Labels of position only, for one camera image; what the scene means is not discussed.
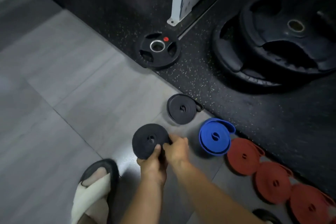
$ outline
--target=hand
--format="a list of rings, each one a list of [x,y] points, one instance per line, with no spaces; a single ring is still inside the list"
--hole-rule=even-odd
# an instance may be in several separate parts
[[[137,163],[141,169],[141,180],[151,180],[164,186],[167,179],[167,161],[164,159],[163,163],[159,161],[161,153],[161,145],[156,145],[152,155],[147,159],[137,159]]]
[[[182,162],[189,162],[189,146],[187,137],[182,138],[177,135],[169,135],[172,145],[165,143],[163,149],[165,150],[167,161],[173,168]]]

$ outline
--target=gym equipment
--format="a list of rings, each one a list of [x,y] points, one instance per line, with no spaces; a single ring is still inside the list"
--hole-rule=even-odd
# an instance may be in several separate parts
[[[175,94],[167,101],[169,117],[180,125],[191,122],[196,112],[201,112],[203,109],[203,105],[197,103],[194,99],[185,94]]]
[[[329,207],[335,202],[317,188],[295,184],[289,199],[289,208],[300,224],[326,224],[330,221]]]
[[[234,138],[227,153],[230,167],[238,174],[246,176],[257,171],[261,156],[265,156],[265,152],[244,138]]]
[[[132,148],[138,158],[148,159],[155,146],[164,143],[171,143],[166,129],[158,124],[146,124],[134,133]]]
[[[255,209],[252,213],[264,222],[271,222],[272,224],[282,224],[281,221],[273,213],[265,209]]]
[[[239,26],[250,49],[284,80],[336,69],[336,26],[315,4],[251,0],[240,12]]]
[[[263,74],[263,61],[254,59],[252,51],[244,46],[238,26],[238,14],[225,17],[212,35],[212,49],[224,71],[235,78],[255,86],[278,87],[279,82],[269,80]]]
[[[175,64],[181,54],[181,44],[172,32],[153,32],[139,37],[135,60],[145,68],[163,69]]]
[[[235,132],[236,129],[231,123],[210,118],[201,125],[198,134],[199,143],[208,154],[222,156],[231,146],[230,134]]]
[[[262,199],[271,204],[282,204],[291,195],[289,176],[293,176],[292,171],[283,165],[262,162],[254,175],[254,185]]]

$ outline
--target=forearm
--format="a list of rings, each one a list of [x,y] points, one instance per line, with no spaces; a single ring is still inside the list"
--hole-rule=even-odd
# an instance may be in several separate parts
[[[189,162],[180,162],[173,168],[179,183],[186,189],[196,213],[204,223],[262,223],[211,183],[199,169]]]
[[[120,224],[157,224],[162,207],[163,186],[151,180],[141,180]]]

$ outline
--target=person's right hand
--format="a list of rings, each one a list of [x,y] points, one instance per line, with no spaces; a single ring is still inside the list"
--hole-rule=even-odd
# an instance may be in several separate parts
[[[173,167],[181,162],[189,162],[189,146],[187,137],[182,138],[177,135],[169,135],[172,145],[163,144],[166,159]]]

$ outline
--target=blue resistance band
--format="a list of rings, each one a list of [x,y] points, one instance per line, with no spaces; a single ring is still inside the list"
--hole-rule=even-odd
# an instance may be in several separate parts
[[[230,134],[236,128],[229,122],[217,118],[206,120],[199,130],[199,143],[202,148],[214,156],[226,154],[231,146]]]

